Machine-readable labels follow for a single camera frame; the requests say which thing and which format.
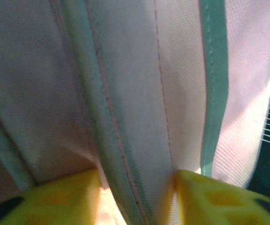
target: fabric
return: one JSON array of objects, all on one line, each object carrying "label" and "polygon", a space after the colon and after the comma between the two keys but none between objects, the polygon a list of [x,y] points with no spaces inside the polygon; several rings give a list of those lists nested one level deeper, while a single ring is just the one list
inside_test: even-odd
[{"label": "fabric", "polygon": [[213,158],[228,99],[225,1],[201,0],[200,7],[207,84],[207,111],[201,172],[203,175],[211,177]]},{"label": "fabric", "polygon": [[213,157],[245,186],[269,100],[270,1],[0,1],[0,127],[39,184],[105,172],[97,223],[156,224],[173,173]]},{"label": "fabric", "polygon": [[39,183],[98,161],[68,50],[48,1],[0,1],[0,122]]},{"label": "fabric", "polygon": [[0,160],[21,190],[26,191],[35,185],[34,179],[29,173],[28,168],[24,165],[20,153],[1,126]]},{"label": "fabric", "polygon": [[270,1],[226,0],[229,98],[214,157],[216,179],[245,187],[270,103]]}]

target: yellow plastic object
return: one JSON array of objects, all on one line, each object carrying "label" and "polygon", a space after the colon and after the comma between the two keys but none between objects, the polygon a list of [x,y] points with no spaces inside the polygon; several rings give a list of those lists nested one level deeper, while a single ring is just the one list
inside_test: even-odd
[{"label": "yellow plastic object", "polygon": [[93,225],[99,188],[97,170],[52,181],[20,195],[0,225]]},{"label": "yellow plastic object", "polygon": [[183,225],[270,225],[270,213],[255,202],[267,198],[194,172],[179,171],[176,186]]}]

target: hole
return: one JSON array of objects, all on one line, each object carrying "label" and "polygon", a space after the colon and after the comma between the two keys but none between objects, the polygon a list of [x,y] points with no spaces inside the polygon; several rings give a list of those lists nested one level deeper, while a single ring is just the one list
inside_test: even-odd
[{"label": "hole", "polygon": [[53,190],[37,199],[36,203],[41,205],[64,205],[68,203],[70,197],[71,192],[69,191]]},{"label": "hole", "polygon": [[53,214],[41,213],[29,214],[24,219],[24,225],[50,225],[54,222],[56,216]]},{"label": "hole", "polygon": [[243,205],[243,203],[237,198],[236,195],[227,191],[208,192],[206,193],[206,196],[212,205],[219,205],[219,206]]},{"label": "hole", "polygon": [[261,218],[255,215],[228,215],[227,216],[231,225],[266,225]]},{"label": "hole", "polygon": [[210,178],[210,177],[207,177],[207,176],[204,176],[204,175],[200,175],[200,174],[192,174],[190,177],[189,177],[189,180],[192,180],[194,182],[213,182],[215,181],[214,179]]}]

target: square hole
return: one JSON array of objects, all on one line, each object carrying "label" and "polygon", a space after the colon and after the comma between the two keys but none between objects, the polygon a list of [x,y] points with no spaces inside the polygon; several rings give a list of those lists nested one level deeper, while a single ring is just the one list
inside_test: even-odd
[{"label": "square hole", "polygon": [[206,197],[212,205],[217,206],[243,206],[238,197],[228,191],[207,192]]},{"label": "square hole", "polygon": [[231,225],[267,225],[267,223],[263,222],[256,215],[231,214],[227,218]]},{"label": "square hole", "polygon": [[48,192],[37,194],[35,204],[39,205],[66,205],[72,197],[69,190],[50,190]]},{"label": "square hole", "polygon": [[20,221],[23,225],[50,225],[57,219],[56,215],[51,212],[27,213]]}]

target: white fabric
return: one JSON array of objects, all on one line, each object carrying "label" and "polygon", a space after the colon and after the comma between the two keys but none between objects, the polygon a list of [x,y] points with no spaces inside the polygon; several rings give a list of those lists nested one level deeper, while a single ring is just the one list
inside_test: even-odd
[{"label": "white fabric", "polygon": [[126,225],[110,188],[100,188],[95,225]]},{"label": "white fabric", "polygon": [[173,193],[172,196],[172,205],[170,208],[170,214],[168,217],[167,225],[181,225],[181,218],[180,218],[180,209],[178,205],[178,197],[177,193]]},{"label": "white fabric", "polygon": [[96,148],[50,3],[0,1],[0,120],[35,179],[95,166]]},{"label": "white fabric", "polygon": [[206,80],[199,3],[157,0],[160,66],[173,165],[200,167]]},{"label": "white fabric", "polygon": [[154,2],[86,3],[135,198],[142,201],[141,213],[151,218],[172,174]]},{"label": "white fabric", "polygon": [[244,187],[257,162],[270,103],[270,1],[225,3],[229,98],[212,175]]}]

